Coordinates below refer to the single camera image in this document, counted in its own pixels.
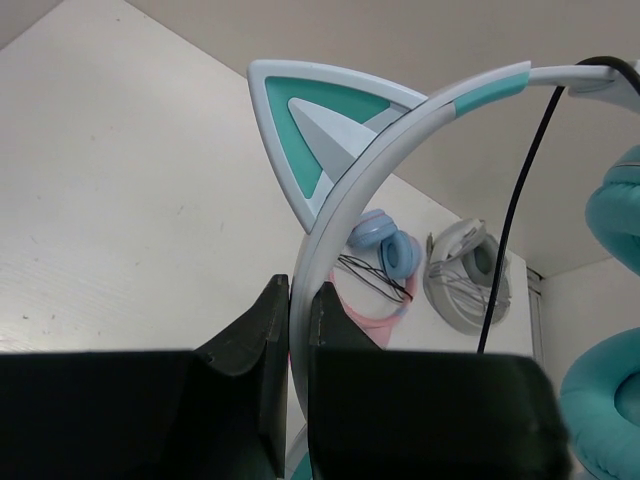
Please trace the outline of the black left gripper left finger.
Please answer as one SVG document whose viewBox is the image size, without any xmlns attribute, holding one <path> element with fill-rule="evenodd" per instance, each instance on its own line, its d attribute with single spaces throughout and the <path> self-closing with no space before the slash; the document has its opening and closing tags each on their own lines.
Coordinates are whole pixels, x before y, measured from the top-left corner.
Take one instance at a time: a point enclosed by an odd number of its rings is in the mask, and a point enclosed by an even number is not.
<svg viewBox="0 0 640 480">
<path fill-rule="evenodd" d="M 5 479 L 278 479 L 289 281 L 190 350 L 3 354 Z"/>
</svg>

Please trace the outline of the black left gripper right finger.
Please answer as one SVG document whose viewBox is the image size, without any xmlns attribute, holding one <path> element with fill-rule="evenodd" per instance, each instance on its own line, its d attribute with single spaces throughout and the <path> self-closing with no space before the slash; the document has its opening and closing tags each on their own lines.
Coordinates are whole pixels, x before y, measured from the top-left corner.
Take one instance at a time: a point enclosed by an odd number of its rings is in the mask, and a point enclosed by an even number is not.
<svg viewBox="0 0 640 480">
<path fill-rule="evenodd" d="M 317 479 L 567 479 L 552 385 L 509 354 L 384 350 L 325 283 L 311 307 L 308 441 Z"/>
</svg>

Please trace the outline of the teal cat-ear headphones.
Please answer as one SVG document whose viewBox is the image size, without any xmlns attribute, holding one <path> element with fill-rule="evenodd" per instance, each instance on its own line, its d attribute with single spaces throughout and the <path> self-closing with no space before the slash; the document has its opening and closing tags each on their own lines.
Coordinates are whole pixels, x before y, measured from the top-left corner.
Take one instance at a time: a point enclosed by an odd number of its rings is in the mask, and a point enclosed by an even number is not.
<svg viewBox="0 0 640 480">
<path fill-rule="evenodd" d="M 249 66 L 248 81 L 265 150 L 304 229 L 303 241 L 324 213 L 359 218 L 372 211 L 369 202 L 392 171 L 442 127 L 530 86 L 550 86 L 556 95 L 568 93 L 633 112 L 639 108 L 638 63 L 611 56 L 542 68 L 516 63 L 430 96 L 361 72 L 302 61 L 255 61 Z M 388 345 L 378 347 L 534 360 L 525 267 L 522 261 L 509 259 L 506 237 L 494 236 L 499 243 L 496 273 L 478 335 L 452 328 L 427 299 L 423 288 L 427 237 L 438 236 L 455 222 L 440 211 L 414 220 L 414 231 L 407 233 L 417 239 L 423 254 L 416 295 L 392 329 Z M 334 286 L 345 313 L 350 306 L 364 317 L 378 319 L 400 306 L 402 286 L 380 273 L 373 250 L 344 247 L 333 273 L 334 280 L 322 286 Z M 310 333 L 304 343 L 306 371 L 300 373 L 291 363 L 306 424 L 286 457 L 289 479 L 317 479 L 311 469 L 307 421 Z M 561 387 L 552 388 L 568 433 L 572 468 L 580 465 L 584 479 L 637 478 L 638 330 L 618 333 L 587 350 Z"/>
</svg>

